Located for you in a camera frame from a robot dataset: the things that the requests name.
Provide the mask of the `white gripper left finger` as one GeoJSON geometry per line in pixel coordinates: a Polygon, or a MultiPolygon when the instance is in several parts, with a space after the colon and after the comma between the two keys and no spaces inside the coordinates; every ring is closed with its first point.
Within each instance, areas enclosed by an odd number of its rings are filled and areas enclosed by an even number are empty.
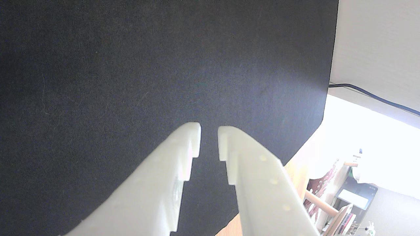
{"type": "Polygon", "coordinates": [[[200,153],[201,125],[187,122],[156,147],[69,236],[169,236],[178,229],[183,186],[200,153]]]}

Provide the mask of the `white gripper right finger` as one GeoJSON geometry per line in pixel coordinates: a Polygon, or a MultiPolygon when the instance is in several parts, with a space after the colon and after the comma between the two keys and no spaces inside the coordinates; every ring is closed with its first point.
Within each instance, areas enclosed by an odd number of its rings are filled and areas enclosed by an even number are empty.
{"type": "Polygon", "coordinates": [[[244,236],[319,235],[279,158],[237,127],[219,127],[218,145],[244,236]]]}

